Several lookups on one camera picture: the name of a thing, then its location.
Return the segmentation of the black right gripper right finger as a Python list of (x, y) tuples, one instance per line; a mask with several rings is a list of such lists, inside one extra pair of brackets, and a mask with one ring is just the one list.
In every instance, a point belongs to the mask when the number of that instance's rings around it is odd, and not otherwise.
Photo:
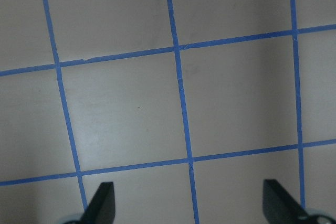
[(262, 187), (263, 214), (270, 224), (305, 223), (307, 212), (276, 179), (265, 179)]

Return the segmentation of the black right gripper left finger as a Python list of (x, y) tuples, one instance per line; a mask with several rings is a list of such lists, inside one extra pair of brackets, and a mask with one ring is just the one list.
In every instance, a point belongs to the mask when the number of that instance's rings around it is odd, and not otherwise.
[(115, 203), (113, 182), (101, 183), (81, 216), (80, 223), (112, 224), (116, 216)]

